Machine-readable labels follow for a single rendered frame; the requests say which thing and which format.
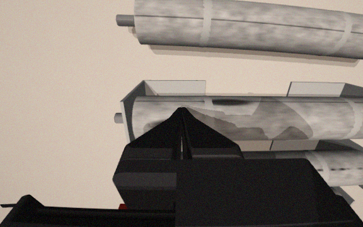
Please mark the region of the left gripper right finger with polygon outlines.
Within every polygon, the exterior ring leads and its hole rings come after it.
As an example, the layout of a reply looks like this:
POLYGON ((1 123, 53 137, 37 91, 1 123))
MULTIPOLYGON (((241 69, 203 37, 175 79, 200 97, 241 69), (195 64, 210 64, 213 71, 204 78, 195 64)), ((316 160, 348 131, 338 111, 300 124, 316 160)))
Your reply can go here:
POLYGON ((182 146, 184 160, 244 159, 238 144, 196 119, 185 107, 182 107, 182 146))

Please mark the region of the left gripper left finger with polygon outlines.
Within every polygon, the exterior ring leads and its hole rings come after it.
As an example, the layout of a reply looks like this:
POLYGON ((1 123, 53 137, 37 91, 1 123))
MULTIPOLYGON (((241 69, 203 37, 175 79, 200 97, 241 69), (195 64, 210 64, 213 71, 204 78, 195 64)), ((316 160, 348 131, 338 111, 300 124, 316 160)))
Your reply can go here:
POLYGON ((181 146, 182 108, 178 107, 164 122, 128 143, 120 160, 130 157, 180 160, 181 146))

